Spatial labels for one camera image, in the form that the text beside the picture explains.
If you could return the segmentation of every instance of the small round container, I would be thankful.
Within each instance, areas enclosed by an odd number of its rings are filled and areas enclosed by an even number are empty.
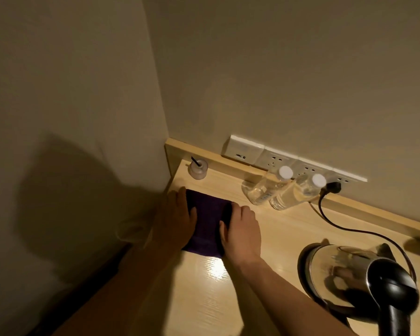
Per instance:
[[[195,162],[191,162],[188,166],[188,173],[197,180],[204,179],[207,175],[207,170],[209,168],[207,162],[203,159],[196,160],[201,166],[197,166]]]

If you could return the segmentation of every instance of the plastic bottle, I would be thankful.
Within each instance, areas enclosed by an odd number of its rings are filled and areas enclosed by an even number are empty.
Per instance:
[[[321,174],[302,174],[270,199],[269,203],[276,210],[284,210],[310,201],[319,194],[325,185],[326,179]]]
[[[287,185],[291,178],[292,169],[289,166],[281,166],[278,169],[272,168],[247,192],[247,198],[252,204],[260,205]]]

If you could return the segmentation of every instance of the purple towel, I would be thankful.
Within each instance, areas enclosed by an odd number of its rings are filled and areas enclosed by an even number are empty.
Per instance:
[[[232,205],[230,200],[216,198],[200,192],[187,190],[188,211],[197,209],[197,222],[194,234],[183,248],[202,256],[222,258],[224,248],[219,235],[219,221],[227,227],[230,224]]]

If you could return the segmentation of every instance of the electric kettle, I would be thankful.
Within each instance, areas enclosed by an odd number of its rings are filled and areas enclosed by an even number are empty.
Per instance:
[[[387,244],[377,253],[310,244],[300,254],[298,274],[306,293],[347,326],[352,318],[378,323],[379,336],[410,335],[419,292]]]

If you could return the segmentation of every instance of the black kettle handle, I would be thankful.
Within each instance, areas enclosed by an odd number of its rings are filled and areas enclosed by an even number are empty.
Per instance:
[[[381,306],[378,330],[379,336],[410,336],[411,317],[392,305]]]

